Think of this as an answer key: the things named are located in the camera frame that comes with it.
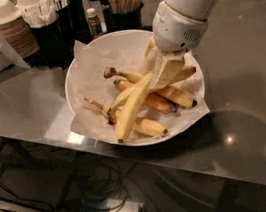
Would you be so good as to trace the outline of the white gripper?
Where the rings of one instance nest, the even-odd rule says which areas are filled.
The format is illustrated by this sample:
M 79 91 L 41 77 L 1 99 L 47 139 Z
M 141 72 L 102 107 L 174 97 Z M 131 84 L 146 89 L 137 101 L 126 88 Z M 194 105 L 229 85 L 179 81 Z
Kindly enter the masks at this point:
M 184 50 L 197 47 L 208 24 L 207 21 L 186 17 L 165 0 L 160 2 L 154 16 L 154 38 L 147 40 L 141 72 L 143 75 L 154 72 L 150 89 L 159 90 L 169 85 L 181 71 L 185 65 Z

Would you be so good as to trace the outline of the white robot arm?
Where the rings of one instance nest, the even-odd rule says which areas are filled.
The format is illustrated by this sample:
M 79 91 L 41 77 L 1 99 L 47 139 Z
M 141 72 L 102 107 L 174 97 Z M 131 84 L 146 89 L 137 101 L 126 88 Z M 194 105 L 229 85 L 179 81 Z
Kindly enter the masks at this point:
M 170 85 L 184 65 L 186 51 L 199 45 L 218 0 L 163 0 L 153 18 L 155 47 L 145 57 L 143 71 L 154 72 L 149 89 Z

